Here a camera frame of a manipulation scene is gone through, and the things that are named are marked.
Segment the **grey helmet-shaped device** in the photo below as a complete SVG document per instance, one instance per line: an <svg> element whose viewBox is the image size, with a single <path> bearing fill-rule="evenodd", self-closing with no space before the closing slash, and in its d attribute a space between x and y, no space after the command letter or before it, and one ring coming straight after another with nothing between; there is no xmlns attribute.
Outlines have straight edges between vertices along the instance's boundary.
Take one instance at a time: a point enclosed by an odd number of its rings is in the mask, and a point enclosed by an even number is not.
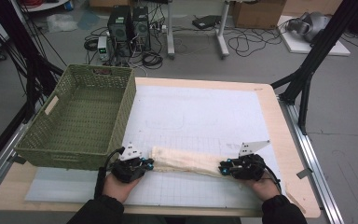
<svg viewBox="0 0 358 224"><path fill-rule="evenodd" d="M330 18L321 12L305 12L302 16L291 19L287 23L286 30L296 32L307 42L311 43L329 22Z"/></svg>

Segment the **black metal frame stand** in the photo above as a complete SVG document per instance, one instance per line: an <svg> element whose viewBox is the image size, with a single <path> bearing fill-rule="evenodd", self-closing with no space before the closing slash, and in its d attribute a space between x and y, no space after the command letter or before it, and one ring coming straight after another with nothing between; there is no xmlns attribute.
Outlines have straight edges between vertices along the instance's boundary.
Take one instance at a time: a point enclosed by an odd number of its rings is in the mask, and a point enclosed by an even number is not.
<svg viewBox="0 0 358 224"><path fill-rule="evenodd" d="M304 135L307 135L306 121L313 75L357 14L358 0L343 0L304 62L294 73L271 84L273 89L287 84L286 90L279 95L287 105L294 105L297 96L301 95L297 125Z"/></svg>
<svg viewBox="0 0 358 224"><path fill-rule="evenodd" d="M38 50L10 0L0 0L0 24L11 41L8 43L0 34L0 43L14 63L18 75L26 78L26 102L0 135L1 152L20 124L29 121L35 114L36 102L52 94L58 82L57 76L61 76L63 70Z"/></svg>

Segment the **cream egg-print cloth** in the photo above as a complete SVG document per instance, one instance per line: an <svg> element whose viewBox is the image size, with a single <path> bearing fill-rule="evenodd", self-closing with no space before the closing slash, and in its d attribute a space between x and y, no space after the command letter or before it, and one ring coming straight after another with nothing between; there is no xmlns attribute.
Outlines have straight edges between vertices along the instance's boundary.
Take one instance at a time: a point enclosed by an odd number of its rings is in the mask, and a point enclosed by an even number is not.
<svg viewBox="0 0 358 224"><path fill-rule="evenodd" d="M220 162L225 161L226 158L210 153L153 147L149 152L149 158L154 160L156 172L190 172L224 177L220 173L219 166Z"/></svg>

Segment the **flat black device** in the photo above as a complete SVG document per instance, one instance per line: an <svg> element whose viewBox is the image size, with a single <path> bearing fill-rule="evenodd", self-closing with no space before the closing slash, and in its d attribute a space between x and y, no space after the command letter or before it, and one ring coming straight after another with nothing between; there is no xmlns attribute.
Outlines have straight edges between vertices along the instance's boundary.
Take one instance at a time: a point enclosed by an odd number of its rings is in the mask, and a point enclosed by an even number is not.
<svg viewBox="0 0 358 224"><path fill-rule="evenodd" d="M221 21L220 16L208 15L201 18L197 18L192 21L192 24L198 29L204 30L207 28L215 27L216 24L219 24Z"/></svg>

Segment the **green woven basket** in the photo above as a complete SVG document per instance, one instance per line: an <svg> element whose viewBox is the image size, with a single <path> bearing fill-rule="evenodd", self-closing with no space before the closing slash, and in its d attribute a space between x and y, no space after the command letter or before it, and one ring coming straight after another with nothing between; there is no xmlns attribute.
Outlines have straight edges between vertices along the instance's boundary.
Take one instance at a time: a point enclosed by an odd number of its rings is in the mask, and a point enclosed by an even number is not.
<svg viewBox="0 0 358 224"><path fill-rule="evenodd" d="M135 93L129 67L70 64L15 150L38 167L96 170L122 147Z"/></svg>

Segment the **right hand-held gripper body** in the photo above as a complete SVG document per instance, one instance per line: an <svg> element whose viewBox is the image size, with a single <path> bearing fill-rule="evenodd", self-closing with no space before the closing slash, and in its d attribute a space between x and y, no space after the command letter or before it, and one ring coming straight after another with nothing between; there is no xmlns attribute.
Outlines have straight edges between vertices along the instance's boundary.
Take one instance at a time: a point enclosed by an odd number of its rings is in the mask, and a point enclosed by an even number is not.
<svg viewBox="0 0 358 224"><path fill-rule="evenodd" d="M231 160L230 174L236 179L258 181L264 174L267 165L257 151L267 147L269 140L242 143L237 159Z"/></svg>

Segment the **large cardboard box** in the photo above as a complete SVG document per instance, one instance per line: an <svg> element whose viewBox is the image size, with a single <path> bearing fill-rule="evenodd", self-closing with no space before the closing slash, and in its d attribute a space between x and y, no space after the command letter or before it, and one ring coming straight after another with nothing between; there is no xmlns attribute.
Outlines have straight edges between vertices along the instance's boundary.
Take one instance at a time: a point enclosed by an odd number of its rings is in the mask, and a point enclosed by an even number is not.
<svg viewBox="0 0 358 224"><path fill-rule="evenodd" d="M253 0L236 2L232 17L236 27L275 29L287 0Z"/></svg>

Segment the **white grid mat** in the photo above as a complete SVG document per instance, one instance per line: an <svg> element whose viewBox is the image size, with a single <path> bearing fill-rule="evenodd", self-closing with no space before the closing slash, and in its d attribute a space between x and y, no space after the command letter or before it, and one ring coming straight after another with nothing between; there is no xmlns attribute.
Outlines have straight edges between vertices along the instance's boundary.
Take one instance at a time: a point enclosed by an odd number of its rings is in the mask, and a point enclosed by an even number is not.
<svg viewBox="0 0 358 224"><path fill-rule="evenodd" d="M132 142L149 158L153 147L210 153L236 159L242 143L269 140L261 105L253 91L138 86L122 146ZM271 143L257 151L267 165L279 166ZM29 201L83 203L93 194L97 170L38 167ZM190 172L145 175L128 199L132 205L255 208L250 190L230 175Z"/></svg>

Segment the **person's right hand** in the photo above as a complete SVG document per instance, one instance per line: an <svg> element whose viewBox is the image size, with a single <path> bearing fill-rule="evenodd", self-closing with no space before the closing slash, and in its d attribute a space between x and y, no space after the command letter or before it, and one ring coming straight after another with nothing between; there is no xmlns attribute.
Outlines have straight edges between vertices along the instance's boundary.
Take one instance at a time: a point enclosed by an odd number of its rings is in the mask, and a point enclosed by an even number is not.
<svg viewBox="0 0 358 224"><path fill-rule="evenodd" d="M245 180L244 184L249 187L262 202L281 194L272 177L264 173L260 180Z"/></svg>

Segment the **black computer tower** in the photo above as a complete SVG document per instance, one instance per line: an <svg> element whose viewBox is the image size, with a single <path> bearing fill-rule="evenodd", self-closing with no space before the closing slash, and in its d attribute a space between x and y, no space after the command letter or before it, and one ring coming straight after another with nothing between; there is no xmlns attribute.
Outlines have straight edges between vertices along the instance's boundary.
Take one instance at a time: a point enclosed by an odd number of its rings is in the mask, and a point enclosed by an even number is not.
<svg viewBox="0 0 358 224"><path fill-rule="evenodd" d="M132 22L137 46L144 51L150 51L148 7L135 7L132 11Z"/></svg>
<svg viewBox="0 0 358 224"><path fill-rule="evenodd" d="M129 39L130 17L131 9L129 6L113 6L107 23L112 39L119 42L124 42Z"/></svg>

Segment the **small metal bracket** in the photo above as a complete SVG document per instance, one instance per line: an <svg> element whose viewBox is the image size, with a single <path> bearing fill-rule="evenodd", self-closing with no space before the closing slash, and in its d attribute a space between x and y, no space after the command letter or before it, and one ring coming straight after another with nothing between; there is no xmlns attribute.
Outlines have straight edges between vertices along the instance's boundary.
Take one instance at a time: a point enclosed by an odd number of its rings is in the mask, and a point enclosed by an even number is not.
<svg viewBox="0 0 358 224"><path fill-rule="evenodd" d="M296 174L299 179L303 179L306 176L312 175L313 171L310 168L306 168Z"/></svg>

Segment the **small grey power supply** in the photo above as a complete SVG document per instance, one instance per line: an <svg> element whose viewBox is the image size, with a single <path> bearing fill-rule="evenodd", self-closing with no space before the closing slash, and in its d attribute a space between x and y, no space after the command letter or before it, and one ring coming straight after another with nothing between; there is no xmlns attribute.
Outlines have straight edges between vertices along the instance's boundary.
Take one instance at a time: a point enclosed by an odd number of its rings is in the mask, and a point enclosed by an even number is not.
<svg viewBox="0 0 358 224"><path fill-rule="evenodd" d="M109 52L108 52L106 36L100 36L98 38L97 50L101 61L106 62L109 60Z"/></svg>

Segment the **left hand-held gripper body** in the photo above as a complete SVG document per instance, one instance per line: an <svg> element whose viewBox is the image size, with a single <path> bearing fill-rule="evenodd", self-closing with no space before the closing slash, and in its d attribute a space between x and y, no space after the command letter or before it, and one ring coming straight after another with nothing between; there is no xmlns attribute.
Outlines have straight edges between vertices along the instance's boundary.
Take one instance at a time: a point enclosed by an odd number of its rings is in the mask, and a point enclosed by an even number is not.
<svg viewBox="0 0 358 224"><path fill-rule="evenodd" d="M122 183L141 178L146 171L146 159L132 142L129 142L111 164L111 173Z"/></svg>

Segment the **white floor board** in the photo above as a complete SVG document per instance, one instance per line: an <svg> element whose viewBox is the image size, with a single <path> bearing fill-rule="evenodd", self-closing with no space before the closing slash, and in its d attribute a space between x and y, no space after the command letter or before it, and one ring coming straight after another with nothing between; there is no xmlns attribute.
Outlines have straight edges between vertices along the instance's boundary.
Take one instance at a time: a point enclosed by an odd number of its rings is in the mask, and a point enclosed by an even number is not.
<svg viewBox="0 0 358 224"><path fill-rule="evenodd" d="M281 16L277 23L279 32L281 33L282 40L285 46L288 48L288 51L291 53L300 53L308 54L311 50L310 43L307 42L302 36L298 35L296 32L289 32L286 30L286 25L291 16ZM341 42L337 42L334 47L328 53L329 56L345 56L348 57L351 55L350 51L345 48Z"/></svg>

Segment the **blue floor sheet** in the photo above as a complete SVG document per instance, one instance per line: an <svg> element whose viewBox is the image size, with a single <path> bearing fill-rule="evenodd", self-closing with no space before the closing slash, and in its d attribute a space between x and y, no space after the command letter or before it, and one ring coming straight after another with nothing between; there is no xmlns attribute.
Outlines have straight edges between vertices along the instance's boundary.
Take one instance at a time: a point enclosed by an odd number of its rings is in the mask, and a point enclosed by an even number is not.
<svg viewBox="0 0 358 224"><path fill-rule="evenodd" d="M100 17L92 11L85 11L77 23L77 27L81 30L89 30L100 20Z"/></svg>

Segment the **clear plastic bag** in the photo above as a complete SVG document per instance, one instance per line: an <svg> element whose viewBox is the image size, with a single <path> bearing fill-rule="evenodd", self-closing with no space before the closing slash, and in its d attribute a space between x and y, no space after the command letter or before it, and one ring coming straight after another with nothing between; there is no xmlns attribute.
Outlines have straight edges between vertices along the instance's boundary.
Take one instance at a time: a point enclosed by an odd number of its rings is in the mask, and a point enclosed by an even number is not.
<svg viewBox="0 0 358 224"><path fill-rule="evenodd" d="M77 23L71 15L54 14L47 17L50 33L70 32L77 29Z"/></svg>

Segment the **white desk leg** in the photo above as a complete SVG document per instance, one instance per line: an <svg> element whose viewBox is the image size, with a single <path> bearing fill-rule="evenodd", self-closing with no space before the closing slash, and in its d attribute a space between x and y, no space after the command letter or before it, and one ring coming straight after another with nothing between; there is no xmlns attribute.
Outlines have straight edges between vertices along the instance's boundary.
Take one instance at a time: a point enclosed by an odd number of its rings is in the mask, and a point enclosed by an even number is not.
<svg viewBox="0 0 358 224"><path fill-rule="evenodd" d="M172 33L172 1L173 0L167 0L167 52L168 57L173 60L175 56L175 50Z"/></svg>
<svg viewBox="0 0 358 224"><path fill-rule="evenodd" d="M228 10L229 10L229 1L224 0L222 13L221 13L220 25L219 25L219 28L215 30L216 40L217 40L218 46L221 51L222 59L225 59L229 55L227 43L224 38L224 31L225 31L225 26L226 26L226 21L227 21Z"/></svg>

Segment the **person's left hand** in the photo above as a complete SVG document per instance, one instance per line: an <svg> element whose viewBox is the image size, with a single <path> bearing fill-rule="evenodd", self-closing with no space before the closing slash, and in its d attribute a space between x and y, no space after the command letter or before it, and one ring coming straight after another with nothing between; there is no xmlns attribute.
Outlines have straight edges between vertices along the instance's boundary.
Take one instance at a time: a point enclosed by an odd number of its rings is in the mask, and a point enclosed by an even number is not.
<svg viewBox="0 0 358 224"><path fill-rule="evenodd" d="M123 183L117 180L114 175L109 174L104 180L103 195L114 198L120 203L124 203L139 182L140 178L133 180L130 183Z"/></svg>

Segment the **white round table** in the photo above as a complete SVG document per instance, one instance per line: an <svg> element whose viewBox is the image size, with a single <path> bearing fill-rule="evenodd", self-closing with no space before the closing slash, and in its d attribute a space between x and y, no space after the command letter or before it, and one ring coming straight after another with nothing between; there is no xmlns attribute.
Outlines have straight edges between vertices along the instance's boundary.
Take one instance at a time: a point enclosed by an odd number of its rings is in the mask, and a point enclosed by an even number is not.
<svg viewBox="0 0 358 224"><path fill-rule="evenodd" d="M55 3L48 3L47 1L45 1L44 3L42 3L38 6L35 6L35 7L21 6L21 9L23 9L25 11L29 11L29 12L44 11L44 10L52 9L55 7L62 7L68 1L69 0L58 0Z"/></svg>

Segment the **thin wooden strip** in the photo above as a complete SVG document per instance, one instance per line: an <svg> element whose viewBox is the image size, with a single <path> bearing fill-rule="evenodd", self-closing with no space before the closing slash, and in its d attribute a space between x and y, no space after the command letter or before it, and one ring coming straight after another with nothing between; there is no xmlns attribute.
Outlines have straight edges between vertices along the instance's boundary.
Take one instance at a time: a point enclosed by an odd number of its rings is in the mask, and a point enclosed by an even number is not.
<svg viewBox="0 0 358 224"><path fill-rule="evenodd" d="M286 196L294 205L296 205L300 209L303 214L307 213L302 196L294 194L291 190L286 191Z"/></svg>

